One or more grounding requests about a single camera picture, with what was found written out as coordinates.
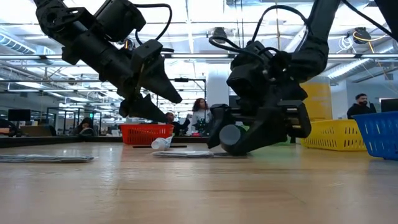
person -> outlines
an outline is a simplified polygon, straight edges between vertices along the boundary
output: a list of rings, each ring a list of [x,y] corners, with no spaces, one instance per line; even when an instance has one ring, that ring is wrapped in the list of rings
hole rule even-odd
[[[180,123],[174,121],[175,116],[171,112],[166,113],[166,118],[167,118],[167,124],[172,124],[174,126],[173,133],[175,136],[180,135],[181,130],[187,129],[188,125],[191,123],[189,121],[189,119],[191,118],[190,114],[187,115],[187,118],[185,119],[183,124],[180,124]]]
[[[203,98],[198,98],[195,100],[192,108],[192,131],[196,131],[198,123],[209,123],[211,113],[206,100]]]
[[[354,115],[374,113],[374,111],[367,106],[368,96],[366,96],[366,94],[361,93],[356,95],[355,100],[356,103],[354,103],[347,111],[348,119],[354,119]]]
[[[72,131],[72,135],[77,136],[84,129],[88,129],[88,128],[91,128],[92,130],[94,130],[93,129],[93,120],[91,118],[84,118],[83,121],[81,121],[81,123],[79,124],[79,126],[77,126],[77,128],[75,128]]]

ceiling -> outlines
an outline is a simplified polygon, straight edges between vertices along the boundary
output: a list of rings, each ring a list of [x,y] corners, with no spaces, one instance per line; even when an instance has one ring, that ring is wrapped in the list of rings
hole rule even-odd
[[[285,4],[298,9],[304,16],[308,17],[310,14],[313,1],[311,0],[279,0],[278,4]],[[377,7],[371,7],[370,1],[367,0],[351,0],[353,5],[358,10],[368,15],[376,22],[385,24],[385,20]],[[85,7],[92,14],[102,5],[103,1],[93,0],[64,0],[68,7]],[[150,4],[159,3],[154,0],[137,0],[133,1],[136,4]],[[160,39],[164,47],[175,49],[176,53],[188,54],[223,54],[224,50],[215,48],[208,43],[208,36],[215,27],[223,27],[228,38],[236,44],[245,44],[253,35],[256,23],[260,18],[262,12],[269,6],[275,4],[273,0],[242,0],[236,4],[232,0],[162,0],[162,3],[170,4],[173,9],[172,23]],[[168,10],[166,9],[140,9],[144,15],[147,25],[140,31],[139,36],[142,41],[153,39],[164,28],[165,22],[168,18]],[[344,54],[356,52],[369,52],[369,45],[351,44],[349,40],[343,42],[348,32],[353,32],[356,27],[365,27],[371,33],[373,39],[378,39],[372,44],[374,46],[380,45],[383,42],[389,41],[384,33],[375,28],[371,23],[364,20],[362,17],[355,14],[346,6],[340,6],[330,31],[329,46],[331,54]],[[287,11],[271,11],[268,13],[262,23],[258,40],[267,46],[278,49],[293,51],[298,45],[297,39],[304,31],[303,22],[298,16]],[[43,51],[44,46],[47,54],[60,54],[61,45],[56,41],[49,39],[40,30],[40,27],[35,16],[35,5],[33,0],[12,0],[1,1],[0,7],[0,34],[4,34],[18,43],[27,46],[30,49],[40,49],[36,51],[37,54]],[[0,46],[0,54],[21,54],[9,47]],[[60,66],[58,62],[54,65],[44,65],[33,60],[6,60],[0,61],[7,64],[0,64],[3,68],[15,66],[20,70],[13,69],[14,72],[7,70],[0,71],[0,77],[4,80],[13,79],[16,77],[21,80],[68,80],[74,78],[76,80],[97,80],[98,74],[90,67],[71,67]],[[211,71],[211,65],[214,63],[229,63],[228,60],[220,61],[217,59],[195,60],[195,59],[167,59],[165,70],[169,78],[191,78],[191,79],[205,79]],[[337,63],[330,63],[328,69],[335,66],[341,66]],[[370,69],[372,73],[379,72],[374,66]],[[351,77],[350,80],[355,80],[360,77]],[[185,89],[189,91],[181,91],[184,99],[181,105],[173,105],[165,100],[158,101],[158,105],[164,111],[179,112],[185,115],[192,108],[193,100],[202,98],[204,94],[204,82],[190,81],[187,83],[174,83],[177,89]],[[99,82],[81,82],[74,85],[69,83],[36,83],[36,85],[21,85],[20,83],[12,83],[7,85],[8,89],[36,89],[44,88],[48,91],[47,94],[58,98],[65,102],[65,97],[68,97],[67,103],[116,103],[112,105],[112,110],[117,109],[117,103],[122,98],[114,91],[115,89],[110,83]],[[81,90],[81,92],[62,92],[62,90]]]

woman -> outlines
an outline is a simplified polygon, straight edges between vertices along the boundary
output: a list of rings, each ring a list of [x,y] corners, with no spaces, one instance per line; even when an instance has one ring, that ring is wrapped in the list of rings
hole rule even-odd
[[[190,114],[187,115],[187,118],[185,118],[185,122],[183,124],[180,124],[176,121],[174,121],[175,116],[171,112],[166,113],[166,118],[167,118],[167,124],[172,124],[174,126],[173,128],[173,133],[175,136],[180,135],[181,130],[185,130],[188,128],[188,125],[191,123],[189,121],[189,118],[191,117]]]
[[[199,128],[199,123],[209,123],[211,113],[205,99],[199,98],[195,100],[192,111],[192,131],[196,131]]]
[[[81,123],[79,124],[79,126],[77,126],[77,128],[75,128],[75,129],[72,131],[71,135],[77,136],[77,135],[79,135],[84,129],[87,129],[87,128],[91,128],[92,130],[94,130],[94,129],[93,129],[93,120],[92,120],[91,118],[85,118],[85,119],[83,119],[83,121],[81,121]]]

woman with curly hair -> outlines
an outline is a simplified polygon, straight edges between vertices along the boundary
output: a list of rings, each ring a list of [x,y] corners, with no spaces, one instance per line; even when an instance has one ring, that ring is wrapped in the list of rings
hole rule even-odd
[[[209,123],[211,113],[205,99],[195,100],[192,111],[192,131],[197,129],[195,125],[198,123]]]

plastic basket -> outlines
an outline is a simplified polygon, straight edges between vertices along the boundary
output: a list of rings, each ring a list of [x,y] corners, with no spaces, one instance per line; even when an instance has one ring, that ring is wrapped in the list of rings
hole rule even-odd
[[[311,122],[312,131],[301,144],[315,149],[335,151],[365,151],[365,145],[355,120]]]
[[[173,135],[171,124],[122,124],[123,142],[131,145],[149,145],[157,138]]]
[[[398,160],[398,112],[354,116],[369,155]]]

